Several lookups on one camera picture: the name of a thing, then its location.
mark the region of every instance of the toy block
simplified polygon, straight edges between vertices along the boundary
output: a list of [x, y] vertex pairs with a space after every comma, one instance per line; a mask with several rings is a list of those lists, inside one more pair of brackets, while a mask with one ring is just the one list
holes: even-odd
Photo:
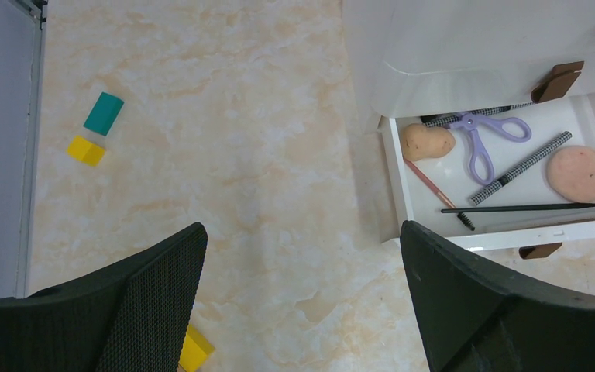
[[123, 105], [123, 100], [114, 95], [102, 92], [97, 103], [92, 108], [90, 115], [85, 120], [83, 127], [102, 136], [107, 135]]
[[215, 351], [207, 339], [205, 339], [198, 330], [192, 325], [188, 325], [184, 348], [179, 357], [179, 365], [186, 372], [195, 372]]
[[104, 156], [106, 149], [87, 139], [76, 136], [67, 148], [67, 153], [74, 159], [95, 167]]

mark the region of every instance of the drawer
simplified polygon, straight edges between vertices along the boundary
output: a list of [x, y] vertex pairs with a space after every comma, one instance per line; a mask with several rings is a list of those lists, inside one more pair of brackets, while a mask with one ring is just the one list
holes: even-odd
[[531, 92], [553, 66], [582, 60], [578, 80], [566, 96], [595, 92], [595, 53], [523, 63], [408, 74], [382, 64], [371, 98], [375, 112], [389, 118], [484, 109], [530, 102]]
[[383, 60], [408, 74], [595, 53], [595, 0], [403, 0], [384, 22]]
[[[512, 143], [489, 130], [479, 128], [497, 176], [564, 131], [570, 131], [573, 138], [562, 146], [587, 145], [595, 149], [595, 94], [561, 98], [504, 112], [494, 117], [504, 119], [510, 116], [516, 116], [529, 124], [532, 129], [530, 141]], [[386, 117], [380, 121], [399, 224], [404, 220], [415, 220], [453, 243], [470, 250], [494, 250], [595, 238], [595, 221], [530, 228], [527, 228], [527, 225], [533, 224], [524, 222], [577, 220], [576, 217], [569, 217], [569, 215], [592, 212], [594, 211], [592, 209], [469, 213], [467, 216], [476, 227], [474, 232], [462, 225], [455, 215], [443, 215], [439, 210], [445, 206], [403, 162], [399, 132], [403, 127], [416, 121], [417, 119]], [[468, 197], [475, 194], [481, 187], [468, 174], [469, 141], [459, 130], [453, 130], [451, 133], [455, 136], [457, 144], [448, 155], [441, 159], [421, 160], [416, 164], [457, 207], [472, 206]], [[547, 160], [538, 162], [505, 185], [483, 201], [482, 206], [566, 202], [546, 182]]]

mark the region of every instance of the scissors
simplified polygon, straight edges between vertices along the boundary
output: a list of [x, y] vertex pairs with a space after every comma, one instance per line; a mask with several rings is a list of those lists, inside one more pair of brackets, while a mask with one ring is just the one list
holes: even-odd
[[[480, 135], [478, 134], [478, 125], [484, 124], [494, 132], [500, 134], [512, 142], [527, 142], [532, 137], [532, 131], [530, 130], [528, 124], [519, 118], [498, 120], [492, 119], [489, 116], [476, 115], [470, 112], [458, 112], [456, 115], [459, 117], [459, 120], [456, 122], [451, 122], [448, 127], [449, 129], [461, 129], [469, 135], [469, 138], [471, 139], [472, 151], [471, 161], [469, 162], [469, 171], [471, 172], [471, 177], [473, 177], [473, 180], [485, 186], [494, 180], [496, 174], [494, 173], [494, 165], [491, 163], [489, 153], [484, 147], [482, 140], [480, 139]], [[507, 130], [503, 129], [503, 126], [508, 123], [518, 126], [519, 129], [523, 130], [524, 135], [514, 136]], [[481, 158], [487, 166], [487, 178], [480, 178], [478, 172], [476, 171], [476, 162], [478, 158]]]

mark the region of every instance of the scissor handle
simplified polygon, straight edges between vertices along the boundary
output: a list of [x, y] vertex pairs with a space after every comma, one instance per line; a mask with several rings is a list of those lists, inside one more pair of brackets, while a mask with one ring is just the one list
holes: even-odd
[[[473, 129], [468, 131], [469, 136], [471, 137], [471, 160], [469, 162], [469, 172], [471, 173], [471, 177], [479, 184], [487, 186], [490, 184], [495, 177], [494, 173], [494, 165], [491, 163], [491, 159], [489, 158], [489, 153], [487, 149], [484, 147], [482, 140], [480, 140], [480, 136], [478, 135], [478, 131]], [[476, 165], [478, 162], [478, 158], [484, 161], [485, 168], [487, 169], [487, 178], [481, 178], [478, 175], [476, 170]]]
[[[480, 121], [483, 124], [486, 124], [487, 126], [489, 126], [494, 132], [500, 134], [501, 136], [503, 136], [513, 142], [526, 142], [532, 138], [532, 131], [530, 130], [530, 127], [528, 126], [528, 124], [526, 124], [526, 122], [524, 122], [523, 120], [521, 120], [519, 118], [507, 118], [507, 119], [498, 120], [498, 119], [492, 119], [488, 116], [485, 116]], [[509, 133], [507, 130], [503, 129], [503, 126], [505, 126], [506, 124], [509, 124], [509, 123], [512, 123], [512, 124], [515, 124], [516, 126], [518, 126], [519, 129], [523, 130], [524, 135], [523, 136], [515, 136], [514, 134]]]

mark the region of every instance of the brown handle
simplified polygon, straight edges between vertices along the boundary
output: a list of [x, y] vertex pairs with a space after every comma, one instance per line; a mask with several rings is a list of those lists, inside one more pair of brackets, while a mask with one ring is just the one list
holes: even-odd
[[578, 61], [554, 66], [551, 72], [544, 77], [542, 83], [532, 91], [530, 99], [534, 103], [542, 103], [564, 97], [580, 76], [580, 70], [584, 65], [585, 62]]
[[519, 248], [519, 256], [524, 260], [546, 258], [557, 251], [562, 243], [541, 244], [539, 246], [523, 246]]

